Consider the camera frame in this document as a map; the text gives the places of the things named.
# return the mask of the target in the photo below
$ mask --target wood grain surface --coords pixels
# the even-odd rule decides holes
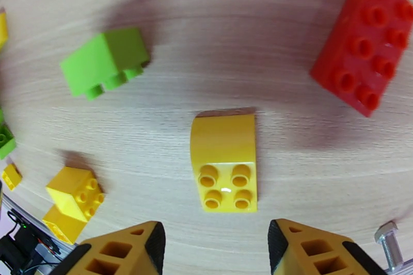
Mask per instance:
[[[413,50],[370,119],[308,71],[344,0],[0,0],[10,40],[0,101],[23,182],[8,193],[41,219],[64,166],[107,193],[79,241],[147,220],[165,225],[164,274],[269,274],[266,234],[288,218],[345,234],[382,266],[373,235],[394,219],[413,257]],[[93,102],[73,98],[59,62],[110,28],[142,28],[143,76]],[[254,108],[259,210],[204,213],[189,158],[193,118]]]

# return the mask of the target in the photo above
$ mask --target metal bolt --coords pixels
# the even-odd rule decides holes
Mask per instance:
[[[381,226],[374,234],[374,240],[383,246],[391,272],[396,272],[403,267],[402,253],[395,235],[397,230],[397,225],[394,222],[388,222]]]

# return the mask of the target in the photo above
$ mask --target green lego brick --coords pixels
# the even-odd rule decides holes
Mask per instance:
[[[0,159],[4,159],[16,148],[16,140],[6,125],[0,126]]]
[[[148,61],[139,29],[125,28],[95,36],[60,66],[72,95],[93,100],[141,74]]]

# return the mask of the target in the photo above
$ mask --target red lego brick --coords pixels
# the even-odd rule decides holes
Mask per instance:
[[[396,73],[412,22],[408,0],[346,0],[311,76],[369,117]]]

